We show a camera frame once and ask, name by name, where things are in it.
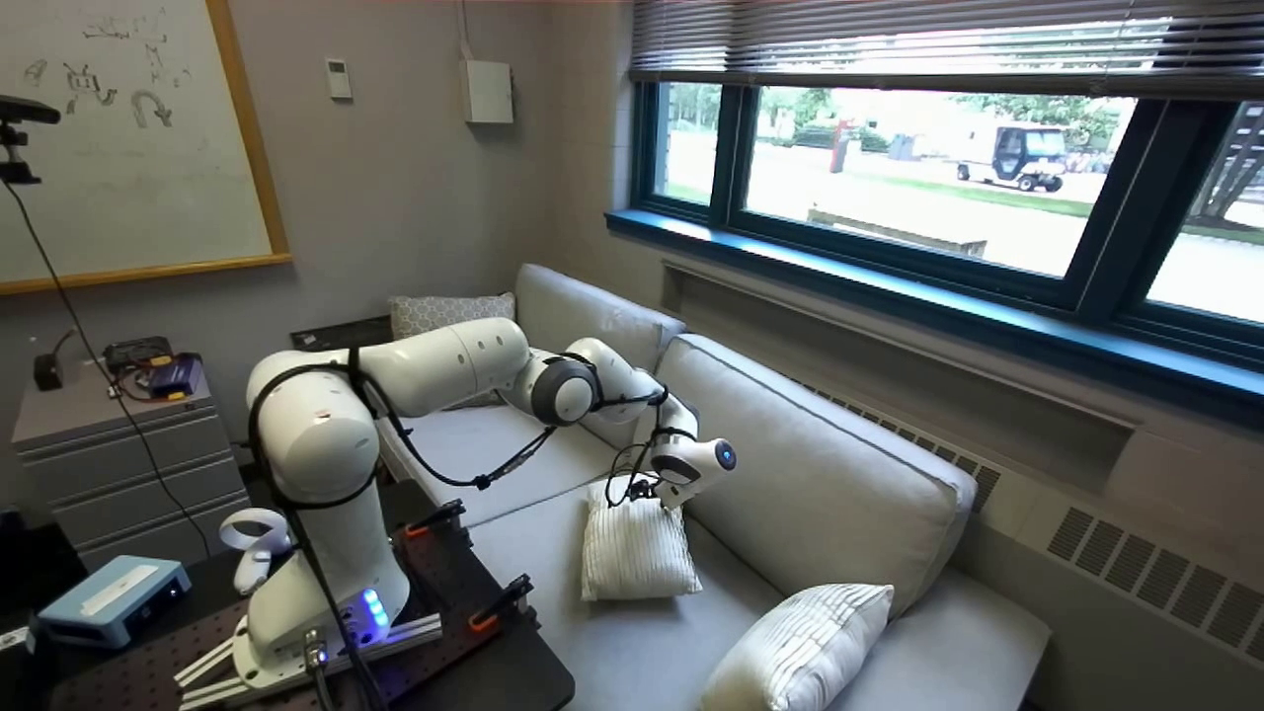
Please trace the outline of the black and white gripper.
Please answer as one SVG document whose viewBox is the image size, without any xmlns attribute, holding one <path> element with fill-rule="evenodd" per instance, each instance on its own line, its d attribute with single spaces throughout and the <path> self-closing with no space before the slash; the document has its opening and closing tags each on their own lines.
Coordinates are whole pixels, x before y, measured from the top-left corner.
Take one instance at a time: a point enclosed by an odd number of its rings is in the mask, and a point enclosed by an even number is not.
<svg viewBox="0 0 1264 711">
<path fill-rule="evenodd" d="M 660 472 L 643 472 L 630 478 L 608 478 L 599 487 L 599 503 L 608 509 L 628 506 L 637 499 L 654 499 L 663 509 L 678 506 L 687 499 L 687 489 L 697 484 L 693 472 L 687 465 L 660 465 Z"/>
</svg>

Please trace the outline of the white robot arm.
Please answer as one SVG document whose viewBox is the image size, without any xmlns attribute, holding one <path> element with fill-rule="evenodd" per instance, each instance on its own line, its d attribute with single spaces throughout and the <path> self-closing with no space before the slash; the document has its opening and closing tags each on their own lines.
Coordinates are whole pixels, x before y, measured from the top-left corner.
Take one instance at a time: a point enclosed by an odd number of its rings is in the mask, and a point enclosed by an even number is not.
<svg viewBox="0 0 1264 711">
<path fill-rule="evenodd" d="M 373 465 L 438 478 L 402 424 L 489 391 L 531 416 L 541 435 L 464 476 L 475 489 L 530 464 L 556 426 L 596 416 L 650 418 L 628 495 L 663 518 L 737 465 L 726 437 L 705 437 L 678 394 L 596 336 L 546 353 L 513 320 L 485 315 L 372 347 L 273 353 L 250 374 L 250 447 L 273 476 L 297 551 L 246 592 L 238 630 L 173 676 L 176 711 L 325 686 L 451 634 L 438 614 L 408 618 L 414 586 L 383 520 Z"/>
</svg>

